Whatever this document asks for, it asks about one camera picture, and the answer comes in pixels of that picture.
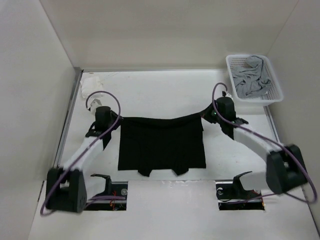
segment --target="white laundry basket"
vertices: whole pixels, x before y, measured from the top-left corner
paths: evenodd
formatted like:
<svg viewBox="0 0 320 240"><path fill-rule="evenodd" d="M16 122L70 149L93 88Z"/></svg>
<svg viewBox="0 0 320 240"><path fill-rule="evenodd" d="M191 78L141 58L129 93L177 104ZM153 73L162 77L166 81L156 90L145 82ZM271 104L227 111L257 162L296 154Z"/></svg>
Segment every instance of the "white laundry basket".
<svg viewBox="0 0 320 240"><path fill-rule="evenodd" d="M250 68L247 64L247 58L252 55L250 54L237 54L237 55L228 55L226 59L226 65L228 67L228 74L231 80L232 85L232 96L234 104L239 107L264 107L268 106L275 102L281 102L284 99L284 95L280 88L278 79L275 75L275 72L271 66L269 59L266 56L255 55L264 61L264 67L266 69L267 75L271 80L271 89L268 90L266 94L261 97L256 98L240 98L237 95L234 79L232 77L231 69L235 66L241 66L244 68Z"/></svg>

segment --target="white table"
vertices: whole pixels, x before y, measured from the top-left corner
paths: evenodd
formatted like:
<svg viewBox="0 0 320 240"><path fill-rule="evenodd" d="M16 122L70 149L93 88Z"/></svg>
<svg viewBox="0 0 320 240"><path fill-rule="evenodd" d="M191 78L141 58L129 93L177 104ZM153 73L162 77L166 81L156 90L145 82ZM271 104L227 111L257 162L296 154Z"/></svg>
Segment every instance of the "white table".
<svg viewBox="0 0 320 240"><path fill-rule="evenodd" d="M104 89L119 99L122 116L170 119L206 108L214 85L227 82L224 73L183 70L95 75L103 79ZM111 97L102 98L102 103L118 111ZM265 136L274 138L263 108L238 116ZM85 109L85 102L78 94L62 162L80 146L93 121L94 116ZM202 124L207 168L190 169L181 176L175 176L172 170L153 170L150 177L136 170L118 171L120 129L114 131L111 142L94 161L90 172L110 175L114 182L129 181L127 211L86 211L81 215L58 212L42 218L39 204L29 240L319 239L308 206L287 196L264 198L265 211L219 211L213 180L264 170L265 163L245 146L225 136L218 125L205 121ZM301 189L293 194L303 196ZM44 197L43 190L40 203Z"/></svg>

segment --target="wall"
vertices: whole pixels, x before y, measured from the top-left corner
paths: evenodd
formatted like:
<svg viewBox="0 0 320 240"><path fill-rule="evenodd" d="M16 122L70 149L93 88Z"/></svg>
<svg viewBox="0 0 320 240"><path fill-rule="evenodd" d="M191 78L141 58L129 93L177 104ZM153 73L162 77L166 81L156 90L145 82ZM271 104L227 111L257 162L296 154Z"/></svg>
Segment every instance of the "wall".
<svg viewBox="0 0 320 240"><path fill-rule="evenodd" d="M295 143L308 173L320 191L320 1L300 0L271 48L270 58L284 92L284 101L271 106L280 139ZM311 210L320 225L320 203Z"/></svg>
<svg viewBox="0 0 320 240"><path fill-rule="evenodd" d="M298 0L41 0L74 66L225 68L266 54Z"/></svg>
<svg viewBox="0 0 320 240"><path fill-rule="evenodd" d="M38 0L0 0L0 239L27 239L75 71Z"/></svg>

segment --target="crumpled white cloth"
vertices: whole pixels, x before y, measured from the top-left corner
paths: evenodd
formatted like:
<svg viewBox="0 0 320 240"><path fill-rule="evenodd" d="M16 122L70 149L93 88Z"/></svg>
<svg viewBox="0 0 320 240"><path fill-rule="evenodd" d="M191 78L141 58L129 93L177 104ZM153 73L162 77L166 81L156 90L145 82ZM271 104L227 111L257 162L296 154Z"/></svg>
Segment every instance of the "crumpled white cloth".
<svg viewBox="0 0 320 240"><path fill-rule="evenodd" d="M81 84L81 96L85 100L93 92L104 90L103 84L99 76L91 76L85 79L81 79L80 84ZM104 95L103 93L96 93L90 98L100 98L103 95Z"/></svg>

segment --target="gray towel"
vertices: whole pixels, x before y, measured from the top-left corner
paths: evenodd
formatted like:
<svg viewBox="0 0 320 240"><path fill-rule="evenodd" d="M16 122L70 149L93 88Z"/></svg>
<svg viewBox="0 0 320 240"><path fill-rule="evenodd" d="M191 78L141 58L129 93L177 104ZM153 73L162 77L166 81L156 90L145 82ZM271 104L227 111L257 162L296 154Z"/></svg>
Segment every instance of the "gray towel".
<svg viewBox="0 0 320 240"><path fill-rule="evenodd" d="M257 56L249 56L246 63L252 68L235 66L231 70L236 93L243 99L259 98L271 88L264 60Z"/></svg>

